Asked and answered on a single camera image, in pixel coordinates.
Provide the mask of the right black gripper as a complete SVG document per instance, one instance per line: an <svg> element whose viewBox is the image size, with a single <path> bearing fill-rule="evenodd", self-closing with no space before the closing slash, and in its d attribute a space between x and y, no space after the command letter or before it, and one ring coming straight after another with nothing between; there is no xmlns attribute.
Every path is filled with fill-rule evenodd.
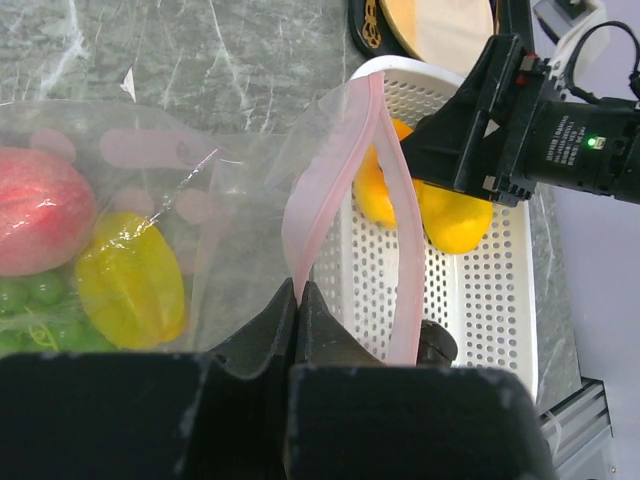
<svg viewBox="0 0 640 480"><path fill-rule="evenodd" d="M513 207L537 184L639 201L639 105L560 98L547 61L493 35L456 93L401 142L414 179Z"/></svg>

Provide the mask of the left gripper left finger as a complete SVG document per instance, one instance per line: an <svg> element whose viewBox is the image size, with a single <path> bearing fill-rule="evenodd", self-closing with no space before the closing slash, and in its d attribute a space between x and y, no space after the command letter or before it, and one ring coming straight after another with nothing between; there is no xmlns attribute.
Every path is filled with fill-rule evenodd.
<svg viewBox="0 0 640 480"><path fill-rule="evenodd" d="M282 479L297 329L285 281L205 353L25 353L1 361L5 479Z"/></svg>

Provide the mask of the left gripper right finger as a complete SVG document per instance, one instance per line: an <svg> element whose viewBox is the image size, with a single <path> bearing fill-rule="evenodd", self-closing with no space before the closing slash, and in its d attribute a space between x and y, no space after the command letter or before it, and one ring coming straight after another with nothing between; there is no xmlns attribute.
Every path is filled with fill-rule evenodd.
<svg viewBox="0 0 640 480"><path fill-rule="evenodd" d="M492 368L378 363L314 283L289 372L292 479L551 479L551 453L518 378Z"/></svg>

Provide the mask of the yellow green starfruit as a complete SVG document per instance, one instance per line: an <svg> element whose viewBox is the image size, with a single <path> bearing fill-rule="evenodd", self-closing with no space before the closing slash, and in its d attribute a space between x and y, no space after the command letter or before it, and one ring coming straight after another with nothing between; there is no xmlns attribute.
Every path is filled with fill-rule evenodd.
<svg viewBox="0 0 640 480"><path fill-rule="evenodd" d="M115 346L152 349L184 332L181 268L159 229L145 217L126 211L103 215L74 273L88 319Z"/></svg>

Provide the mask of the clear zip top bag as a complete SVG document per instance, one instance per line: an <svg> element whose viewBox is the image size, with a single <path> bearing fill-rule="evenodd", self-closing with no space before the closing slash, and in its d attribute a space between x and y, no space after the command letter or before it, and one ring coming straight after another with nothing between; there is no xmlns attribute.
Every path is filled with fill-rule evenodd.
<svg viewBox="0 0 640 480"><path fill-rule="evenodd" d="M181 268L186 328L152 349L204 352L267 305L284 281L296 303L373 144L397 222L398 273L388 365L415 365L425 273L418 202L385 99L385 77L348 81L314 102L285 136L211 136L165 112L107 101L16 101L1 107L1 149L56 157L91 186L96 215L133 212L159 229Z"/></svg>

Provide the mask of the orange yellow mango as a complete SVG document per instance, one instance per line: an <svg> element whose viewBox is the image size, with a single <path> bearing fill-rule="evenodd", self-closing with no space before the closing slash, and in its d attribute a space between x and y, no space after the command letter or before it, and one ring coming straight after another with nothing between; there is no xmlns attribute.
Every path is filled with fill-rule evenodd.
<svg viewBox="0 0 640 480"><path fill-rule="evenodd" d="M386 229L396 229L397 222L377 151L371 144L353 181L353 193L358 207L372 223Z"/></svg>

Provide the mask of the green grapes bunch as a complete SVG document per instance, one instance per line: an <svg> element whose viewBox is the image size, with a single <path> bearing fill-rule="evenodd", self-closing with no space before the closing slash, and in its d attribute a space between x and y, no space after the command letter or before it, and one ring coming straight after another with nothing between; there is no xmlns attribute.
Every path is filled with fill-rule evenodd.
<svg viewBox="0 0 640 480"><path fill-rule="evenodd" d="M1 279L1 354L116 352L91 324L69 272Z"/></svg>

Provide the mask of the yellow pear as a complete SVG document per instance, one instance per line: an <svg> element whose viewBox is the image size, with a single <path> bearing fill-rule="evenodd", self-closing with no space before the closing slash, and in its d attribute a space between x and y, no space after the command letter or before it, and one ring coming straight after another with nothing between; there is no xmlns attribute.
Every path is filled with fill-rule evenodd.
<svg viewBox="0 0 640 480"><path fill-rule="evenodd" d="M423 228L431 243L445 254L472 251L493 218L489 201L413 180Z"/></svg>

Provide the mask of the pink peach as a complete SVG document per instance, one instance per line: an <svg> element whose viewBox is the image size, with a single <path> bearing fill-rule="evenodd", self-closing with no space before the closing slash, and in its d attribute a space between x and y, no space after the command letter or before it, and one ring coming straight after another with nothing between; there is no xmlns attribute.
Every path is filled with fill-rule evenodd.
<svg viewBox="0 0 640 480"><path fill-rule="evenodd" d="M1 149L1 274L59 267L88 240L96 200L87 180L47 153Z"/></svg>

